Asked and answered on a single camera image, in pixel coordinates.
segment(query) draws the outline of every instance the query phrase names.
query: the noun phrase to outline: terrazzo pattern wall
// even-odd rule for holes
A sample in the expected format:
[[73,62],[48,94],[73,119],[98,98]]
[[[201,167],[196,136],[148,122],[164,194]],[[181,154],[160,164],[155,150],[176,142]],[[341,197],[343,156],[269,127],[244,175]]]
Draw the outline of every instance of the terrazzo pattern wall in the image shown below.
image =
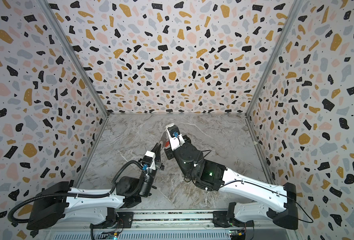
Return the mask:
[[258,100],[272,177],[314,219],[304,239],[354,240],[354,1],[304,1]]
[[241,113],[291,0],[50,0],[113,112]]
[[0,239],[40,238],[9,210],[76,179],[102,117],[36,2],[0,1]]

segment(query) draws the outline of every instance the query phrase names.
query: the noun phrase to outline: black cable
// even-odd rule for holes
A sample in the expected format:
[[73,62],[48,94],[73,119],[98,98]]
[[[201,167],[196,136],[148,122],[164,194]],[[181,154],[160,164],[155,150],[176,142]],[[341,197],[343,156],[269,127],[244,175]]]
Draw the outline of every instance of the black cable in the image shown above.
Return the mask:
[[18,218],[15,218],[13,216],[13,214],[18,209],[20,209],[21,207],[25,206],[26,204],[29,204],[29,203],[34,202],[34,201],[39,200],[39,199],[44,199],[44,198],[49,198],[49,197],[83,197],[83,198],[91,198],[91,199],[108,197],[108,196],[110,196],[113,193],[114,189],[116,188],[116,180],[118,179],[118,177],[131,164],[135,164],[140,169],[142,169],[142,165],[139,162],[137,162],[135,160],[128,161],[126,164],[124,164],[122,166],[122,168],[114,176],[114,178],[112,180],[112,182],[114,181],[112,189],[109,192],[105,193],[105,194],[91,195],[91,194],[76,194],[76,193],[52,193],[52,194],[45,194],[45,195],[41,195],[41,196],[36,196],[36,197],[30,198],[30,199],[27,199],[27,200],[21,202],[20,204],[17,204],[14,208],[12,208],[11,211],[8,213],[8,220],[10,222],[13,222],[13,223],[27,223],[29,221],[28,218],[27,219],[18,219]]
[[216,188],[216,189],[212,189],[212,190],[210,190],[210,192],[211,192],[211,191],[217,191],[218,189],[220,189],[220,188],[222,188],[222,187],[224,187],[224,186],[226,186],[226,185],[235,183],[235,182],[249,183],[249,184],[251,184],[251,185],[254,185],[254,186],[263,188],[263,189],[265,189],[265,190],[271,191],[271,192],[274,193],[274,194],[281,195],[281,196],[283,196],[283,197],[286,197],[287,199],[290,199],[290,200],[294,201],[294,202],[302,209],[302,211],[306,214],[306,216],[311,219],[311,222],[308,222],[308,221],[305,221],[305,220],[302,220],[302,219],[299,219],[299,218],[297,218],[297,219],[298,219],[299,221],[302,221],[302,222],[314,223],[314,220],[309,216],[309,214],[308,214],[307,212],[305,212],[305,210],[302,208],[302,206],[301,206],[296,200],[292,199],[291,197],[288,197],[288,196],[279,194],[279,193],[277,193],[277,192],[275,192],[275,191],[273,191],[273,190],[270,190],[270,189],[267,189],[267,188],[265,188],[265,187],[262,187],[262,186],[260,186],[260,185],[258,185],[258,184],[252,183],[252,182],[247,182],[247,181],[243,181],[243,180],[235,180],[235,181],[232,181],[232,182],[228,182],[227,184],[222,185],[221,187],[218,187],[218,188]]

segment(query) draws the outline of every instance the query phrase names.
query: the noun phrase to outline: black speckle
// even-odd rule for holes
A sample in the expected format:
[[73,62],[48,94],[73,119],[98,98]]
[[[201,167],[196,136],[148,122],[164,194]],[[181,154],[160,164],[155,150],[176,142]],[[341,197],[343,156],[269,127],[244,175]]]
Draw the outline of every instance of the black speckle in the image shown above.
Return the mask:
[[333,108],[334,108],[334,104],[332,102],[330,102],[328,99],[324,99],[322,101],[322,104],[323,104],[323,108],[326,109],[326,110],[329,110],[331,111]]
[[263,7],[263,6],[261,6],[261,5],[254,5],[254,4],[253,4],[252,10],[256,10],[256,11],[260,11],[260,12],[261,12],[261,11],[262,11],[262,7]]
[[159,10],[162,10],[162,4],[152,3],[152,7],[153,7],[153,9],[159,9]]
[[340,126],[343,129],[349,129],[349,126],[347,125],[347,120],[345,118],[340,118]]
[[4,117],[6,114],[7,114],[7,109],[6,108],[3,108],[3,109],[0,110],[0,118]]

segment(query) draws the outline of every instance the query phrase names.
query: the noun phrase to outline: wire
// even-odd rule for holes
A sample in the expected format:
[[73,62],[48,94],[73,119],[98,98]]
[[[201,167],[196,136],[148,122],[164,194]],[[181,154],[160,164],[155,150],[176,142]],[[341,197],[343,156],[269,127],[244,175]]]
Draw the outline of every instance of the wire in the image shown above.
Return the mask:
[[265,190],[268,190],[268,191],[271,191],[272,193],[274,193],[274,194],[278,194],[278,195],[281,195],[281,196],[283,196],[283,197],[286,197],[287,199],[290,199],[290,200],[292,200],[292,201],[294,201],[301,209],[302,209],[302,211],[306,214],[306,216],[308,217],[308,218],[310,218],[311,219],[311,222],[308,222],[308,221],[305,221],[305,220],[303,220],[303,219],[299,219],[299,218],[297,218],[299,221],[302,221],[302,222],[307,222],[307,223],[314,223],[314,220],[309,216],[309,214],[307,213],[307,212],[305,212],[305,210],[302,208],[302,206],[296,201],[296,200],[294,200],[294,199],[292,199],[291,197],[288,197],[288,196],[285,196],[285,195],[282,195],[282,194],[280,194],[280,193],[278,193],[278,192],[275,192],[275,191],[273,191],[273,190],[270,190],[270,189],[267,189],[267,188],[265,188],[265,187],[262,187],[262,186],[260,186],[260,185],[258,185],[258,184],[255,184],[255,183],[252,183],[252,182],[248,182],[248,181],[243,181],[243,180],[235,180],[235,181],[232,181],[232,182],[228,182],[227,184],[225,184],[225,185],[222,185],[221,187],[218,187],[218,188],[216,188],[216,189],[212,189],[212,190],[210,190],[210,192],[211,191],[217,191],[218,189],[220,189],[220,188],[222,188],[222,187],[224,187],[224,186],[226,186],[226,185],[229,185],[229,184],[232,184],[232,183],[235,183],[235,182],[244,182],[244,183],[249,183],[249,184],[251,184],[251,185],[254,185],[254,186],[257,186],[257,187],[260,187],[260,188],[263,188],[263,189],[265,189]]

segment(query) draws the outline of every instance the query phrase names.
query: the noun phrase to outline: marble floor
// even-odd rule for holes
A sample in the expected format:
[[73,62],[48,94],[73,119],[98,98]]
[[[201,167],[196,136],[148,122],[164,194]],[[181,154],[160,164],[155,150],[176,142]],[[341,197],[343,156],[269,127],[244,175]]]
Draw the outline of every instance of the marble floor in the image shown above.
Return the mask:
[[[80,188],[110,189],[110,181],[123,164],[143,157],[161,138],[166,125],[175,123],[199,150],[211,149],[205,159],[266,182],[243,115],[111,115]],[[252,200],[222,192],[206,192],[184,182],[175,159],[162,150],[164,171],[157,171],[152,196],[132,209],[227,209],[230,202]],[[129,166],[121,176],[139,177]]]

